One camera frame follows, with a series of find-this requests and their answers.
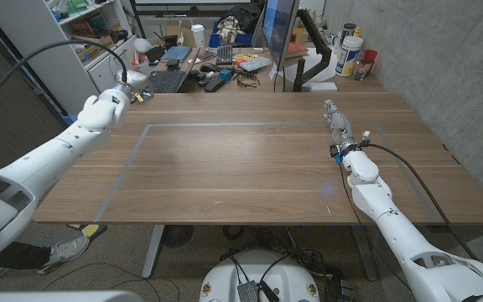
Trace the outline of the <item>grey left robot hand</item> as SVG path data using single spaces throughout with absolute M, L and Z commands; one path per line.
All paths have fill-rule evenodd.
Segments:
M 131 103 L 148 102 L 154 97 L 149 78 L 138 71 L 128 70 L 124 73 L 119 70 L 115 75 L 115 83 L 129 97 Z

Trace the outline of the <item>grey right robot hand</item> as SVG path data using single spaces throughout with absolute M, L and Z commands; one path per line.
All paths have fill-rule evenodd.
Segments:
M 351 145 L 356 144 L 353 137 L 351 124 L 349 120 L 342 114 L 332 100 L 325 100 L 324 108 L 326 110 L 325 121 L 330 125 L 332 137 L 338 149 L 343 152 Z

